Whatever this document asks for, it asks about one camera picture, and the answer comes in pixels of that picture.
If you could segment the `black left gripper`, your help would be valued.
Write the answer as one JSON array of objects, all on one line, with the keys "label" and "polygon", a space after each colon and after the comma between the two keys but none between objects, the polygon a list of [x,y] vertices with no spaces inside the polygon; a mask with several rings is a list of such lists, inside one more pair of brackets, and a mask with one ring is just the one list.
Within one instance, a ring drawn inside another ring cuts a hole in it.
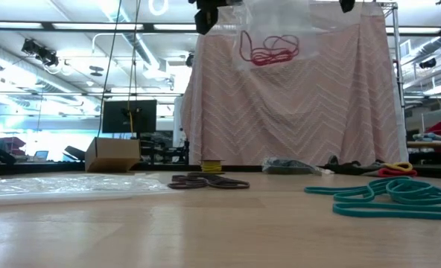
[{"label": "black left gripper", "polygon": [[237,5],[243,0],[188,0],[189,4],[196,4],[198,12],[194,15],[196,32],[207,34],[218,21],[218,8]]}]

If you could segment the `long red rubber band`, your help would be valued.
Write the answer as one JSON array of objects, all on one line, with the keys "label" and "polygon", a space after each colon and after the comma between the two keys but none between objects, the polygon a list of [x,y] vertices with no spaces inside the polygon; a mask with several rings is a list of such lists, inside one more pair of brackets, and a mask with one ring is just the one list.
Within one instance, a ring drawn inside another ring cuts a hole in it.
[{"label": "long red rubber band", "polygon": [[239,39],[239,55],[245,62],[250,62],[251,56],[255,52],[266,52],[262,47],[254,47],[250,35],[246,31],[242,31]]},{"label": "long red rubber band", "polygon": [[272,56],[287,55],[295,57],[299,53],[299,38],[294,35],[269,36],[262,45]]}]

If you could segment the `clear plastic zip bag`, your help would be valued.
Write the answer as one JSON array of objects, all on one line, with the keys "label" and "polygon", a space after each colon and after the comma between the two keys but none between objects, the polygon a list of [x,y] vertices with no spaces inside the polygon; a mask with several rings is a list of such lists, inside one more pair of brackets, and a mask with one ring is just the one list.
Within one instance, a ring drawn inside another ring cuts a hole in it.
[{"label": "clear plastic zip bag", "polygon": [[266,158],[262,162],[263,173],[276,175],[306,175],[314,174],[318,176],[334,174],[332,170],[324,169],[314,165],[309,165],[295,159]]},{"label": "clear plastic zip bag", "polygon": [[[237,19],[233,44],[233,62],[240,70],[263,68],[305,60],[317,55],[317,35],[311,22],[309,0],[243,0],[233,7]],[[254,47],[264,47],[269,36],[294,35],[299,38],[299,53],[292,60],[266,66],[245,62],[239,55],[239,39],[246,31]]]}]

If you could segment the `dark brown rubber band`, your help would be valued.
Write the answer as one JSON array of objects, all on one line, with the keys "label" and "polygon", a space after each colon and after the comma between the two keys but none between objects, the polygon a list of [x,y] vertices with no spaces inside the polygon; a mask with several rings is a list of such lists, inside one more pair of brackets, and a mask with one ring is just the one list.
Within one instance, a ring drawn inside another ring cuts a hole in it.
[{"label": "dark brown rubber band", "polygon": [[212,173],[189,173],[187,177],[189,179],[203,179],[204,181],[206,181],[206,184],[212,188],[234,190],[248,189],[250,187],[250,183],[248,182],[237,179],[230,179]]},{"label": "dark brown rubber band", "polygon": [[208,186],[208,182],[206,179],[196,176],[173,175],[167,186],[173,190],[187,190],[205,188]]}]

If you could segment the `teal rubber band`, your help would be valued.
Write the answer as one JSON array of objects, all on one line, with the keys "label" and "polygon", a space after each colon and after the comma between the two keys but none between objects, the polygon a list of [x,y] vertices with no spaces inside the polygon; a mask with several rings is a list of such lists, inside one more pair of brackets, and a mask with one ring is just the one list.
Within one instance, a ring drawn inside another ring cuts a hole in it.
[{"label": "teal rubber band", "polygon": [[440,205],[441,188],[412,179],[394,179],[386,185],[394,202],[403,205]]},{"label": "teal rubber band", "polygon": [[373,180],[363,186],[346,188],[305,187],[308,194],[331,195],[338,202],[370,202],[376,196],[386,193],[386,185],[392,178]]},{"label": "teal rubber band", "polygon": [[441,206],[395,205],[387,203],[334,203],[335,214],[362,218],[410,218],[441,220]]}]

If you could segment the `clear zip bag stack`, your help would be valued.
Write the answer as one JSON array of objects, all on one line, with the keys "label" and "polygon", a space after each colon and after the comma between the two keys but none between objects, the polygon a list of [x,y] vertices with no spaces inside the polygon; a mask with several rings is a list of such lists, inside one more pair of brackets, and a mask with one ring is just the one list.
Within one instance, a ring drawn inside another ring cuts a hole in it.
[{"label": "clear zip bag stack", "polygon": [[122,200],[173,191],[157,174],[66,174],[0,178],[0,206],[50,202]]}]

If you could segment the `yellow and red bands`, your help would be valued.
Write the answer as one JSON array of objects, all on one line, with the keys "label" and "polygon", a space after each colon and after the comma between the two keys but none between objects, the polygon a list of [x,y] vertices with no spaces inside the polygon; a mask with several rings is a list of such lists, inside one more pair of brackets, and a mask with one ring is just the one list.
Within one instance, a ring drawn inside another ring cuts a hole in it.
[{"label": "yellow and red bands", "polygon": [[375,176],[384,178],[395,176],[415,177],[416,175],[417,171],[413,169],[413,165],[409,162],[383,163],[377,170],[362,173],[362,176]]}]

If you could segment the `pink chevron cloth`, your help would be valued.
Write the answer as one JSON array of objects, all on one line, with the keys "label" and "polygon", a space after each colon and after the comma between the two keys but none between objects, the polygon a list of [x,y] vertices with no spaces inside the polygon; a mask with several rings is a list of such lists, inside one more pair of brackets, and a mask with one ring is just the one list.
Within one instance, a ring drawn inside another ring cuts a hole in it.
[{"label": "pink chevron cloth", "polygon": [[198,37],[181,106],[190,163],[407,159],[382,6],[358,2],[343,13],[320,1],[311,12],[320,32],[310,59],[241,70],[234,33]]}]

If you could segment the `black computer monitor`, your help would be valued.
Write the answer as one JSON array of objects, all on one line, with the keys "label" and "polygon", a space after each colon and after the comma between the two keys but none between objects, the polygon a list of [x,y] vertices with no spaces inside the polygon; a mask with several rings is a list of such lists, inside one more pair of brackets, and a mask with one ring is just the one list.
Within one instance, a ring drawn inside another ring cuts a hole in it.
[{"label": "black computer monitor", "polygon": [[107,101],[104,103],[102,133],[154,133],[156,100]]}]

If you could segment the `black desk equipment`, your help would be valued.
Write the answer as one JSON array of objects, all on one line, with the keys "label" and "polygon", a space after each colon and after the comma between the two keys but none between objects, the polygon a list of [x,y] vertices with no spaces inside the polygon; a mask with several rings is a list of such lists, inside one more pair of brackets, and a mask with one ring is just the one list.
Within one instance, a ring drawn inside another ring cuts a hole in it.
[{"label": "black desk equipment", "polygon": [[188,140],[182,141],[180,147],[168,147],[161,141],[140,140],[140,160],[147,165],[188,165],[189,145]]}]

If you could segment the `brown cardboard box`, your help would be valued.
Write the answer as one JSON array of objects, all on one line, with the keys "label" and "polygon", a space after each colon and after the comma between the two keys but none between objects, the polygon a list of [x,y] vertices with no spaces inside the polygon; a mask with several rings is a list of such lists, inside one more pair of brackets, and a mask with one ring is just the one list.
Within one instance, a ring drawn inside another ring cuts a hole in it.
[{"label": "brown cardboard box", "polygon": [[85,152],[87,173],[126,173],[141,159],[137,139],[94,138]]}]

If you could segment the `wooden side table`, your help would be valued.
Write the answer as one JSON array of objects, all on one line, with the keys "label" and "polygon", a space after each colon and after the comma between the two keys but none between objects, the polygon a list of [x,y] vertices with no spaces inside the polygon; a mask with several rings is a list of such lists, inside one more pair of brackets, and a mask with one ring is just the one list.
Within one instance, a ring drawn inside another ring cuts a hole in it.
[{"label": "wooden side table", "polygon": [[413,165],[441,165],[441,142],[409,141],[407,149]]}]

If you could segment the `black aluminium frame rail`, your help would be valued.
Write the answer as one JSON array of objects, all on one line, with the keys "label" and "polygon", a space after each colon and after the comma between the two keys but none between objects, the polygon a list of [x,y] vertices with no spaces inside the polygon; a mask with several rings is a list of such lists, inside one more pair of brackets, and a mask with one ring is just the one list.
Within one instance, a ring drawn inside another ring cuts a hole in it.
[{"label": "black aluminium frame rail", "polygon": [[[198,172],[201,171],[199,165],[142,165],[137,164],[131,167],[131,171],[181,171],[181,172]],[[224,165],[222,172],[244,172],[259,173],[262,172],[261,165]]]},{"label": "black aluminium frame rail", "polygon": [[56,173],[69,171],[85,171],[85,164],[78,162],[19,163],[14,165],[0,164],[0,176],[24,173]]},{"label": "black aluminium frame rail", "polygon": [[413,169],[418,176],[441,179],[441,165],[414,165]]}]

